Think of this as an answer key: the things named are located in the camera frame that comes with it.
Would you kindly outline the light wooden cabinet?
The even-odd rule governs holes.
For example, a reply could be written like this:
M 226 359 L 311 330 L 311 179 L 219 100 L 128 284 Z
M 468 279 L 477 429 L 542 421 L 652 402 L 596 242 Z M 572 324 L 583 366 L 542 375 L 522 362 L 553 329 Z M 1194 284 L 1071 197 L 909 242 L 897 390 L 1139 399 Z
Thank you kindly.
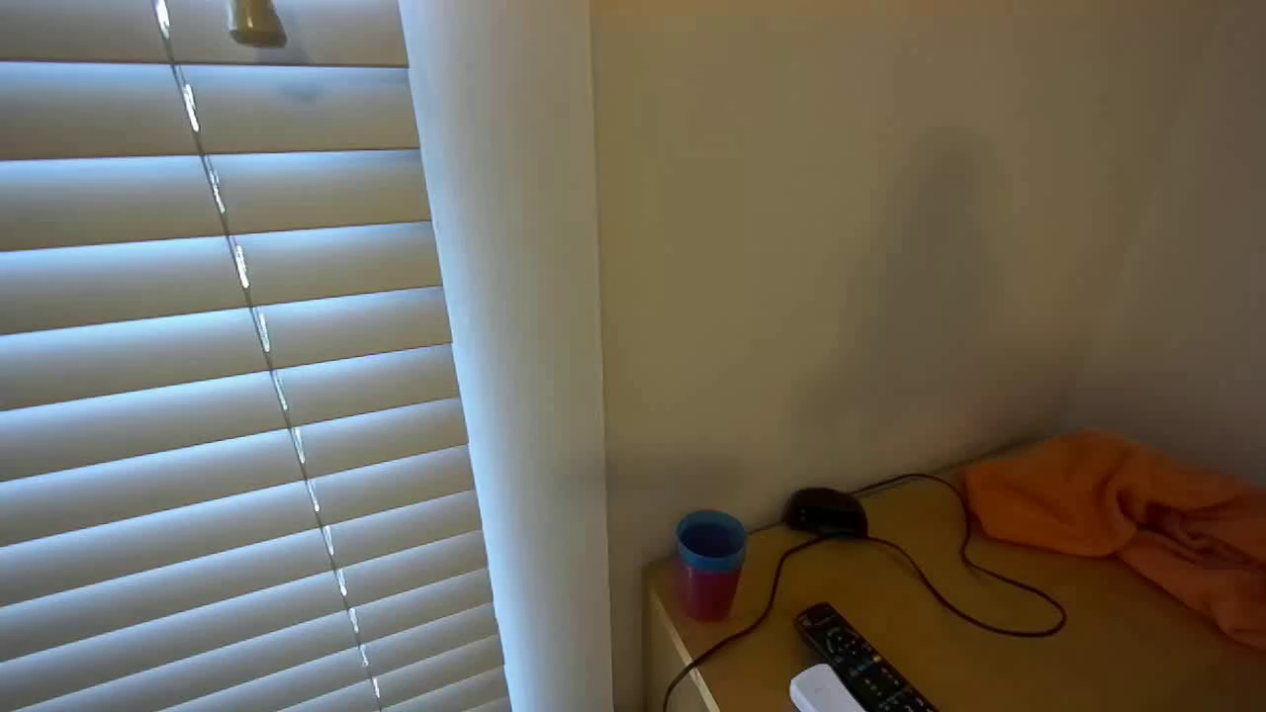
M 795 613 L 834 606 L 936 712 L 1266 712 L 1249 648 L 1116 559 L 990 537 L 950 473 L 859 491 L 865 537 L 781 522 L 743 548 L 724 622 L 649 572 L 649 712 L 790 712 L 811 665 Z

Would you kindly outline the black power adapter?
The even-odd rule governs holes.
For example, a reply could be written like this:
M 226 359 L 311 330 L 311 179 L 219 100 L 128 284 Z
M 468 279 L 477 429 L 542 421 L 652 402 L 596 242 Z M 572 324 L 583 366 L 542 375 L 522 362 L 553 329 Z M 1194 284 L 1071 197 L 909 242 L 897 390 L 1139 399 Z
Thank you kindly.
M 786 499 L 782 522 L 820 537 L 865 537 L 869 522 L 853 494 L 831 487 L 802 487 Z

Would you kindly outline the orange fleece towel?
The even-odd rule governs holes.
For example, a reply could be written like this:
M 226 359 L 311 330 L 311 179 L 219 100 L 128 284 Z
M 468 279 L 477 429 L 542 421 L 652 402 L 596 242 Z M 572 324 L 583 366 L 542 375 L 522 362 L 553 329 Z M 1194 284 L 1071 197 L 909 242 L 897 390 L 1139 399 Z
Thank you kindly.
M 963 472 L 990 537 L 1116 559 L 1240 644 L 1266 648 L 1266 491 L 1116 433 L 1060 433 Z

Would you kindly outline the stacked blue and pink cups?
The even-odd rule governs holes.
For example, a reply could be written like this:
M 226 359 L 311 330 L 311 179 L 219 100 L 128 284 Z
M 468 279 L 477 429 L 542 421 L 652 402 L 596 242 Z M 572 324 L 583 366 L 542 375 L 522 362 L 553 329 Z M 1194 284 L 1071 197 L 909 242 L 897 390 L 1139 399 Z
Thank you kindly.
M 679 606 L 696 622 L 724 622 L 740 585 L 748 526 L 724 510 L 677 522 Z

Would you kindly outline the white window blinds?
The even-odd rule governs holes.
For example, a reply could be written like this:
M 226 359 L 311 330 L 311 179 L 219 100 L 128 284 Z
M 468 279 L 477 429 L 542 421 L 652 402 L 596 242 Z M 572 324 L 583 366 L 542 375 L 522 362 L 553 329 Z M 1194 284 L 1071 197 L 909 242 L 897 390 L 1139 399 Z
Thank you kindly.
M 0 712 L 508 712 L 400 0 L 0 0 Z

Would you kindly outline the black TV remote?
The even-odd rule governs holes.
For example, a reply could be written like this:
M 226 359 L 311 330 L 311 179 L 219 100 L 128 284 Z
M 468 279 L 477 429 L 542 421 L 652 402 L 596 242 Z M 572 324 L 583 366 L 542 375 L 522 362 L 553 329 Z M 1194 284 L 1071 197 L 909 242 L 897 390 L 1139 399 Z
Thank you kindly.
M 807 606 L 795 631 L 865 712 L 936 712 L 834 606 Z

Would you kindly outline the white remote control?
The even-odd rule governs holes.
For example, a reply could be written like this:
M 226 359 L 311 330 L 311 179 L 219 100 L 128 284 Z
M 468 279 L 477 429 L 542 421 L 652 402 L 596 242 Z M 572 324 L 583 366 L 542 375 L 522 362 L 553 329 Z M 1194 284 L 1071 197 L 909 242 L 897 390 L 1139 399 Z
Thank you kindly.
M 865 712 L 831 665 L 811 665 L 790 677 L 786 697 L 795 712 Z

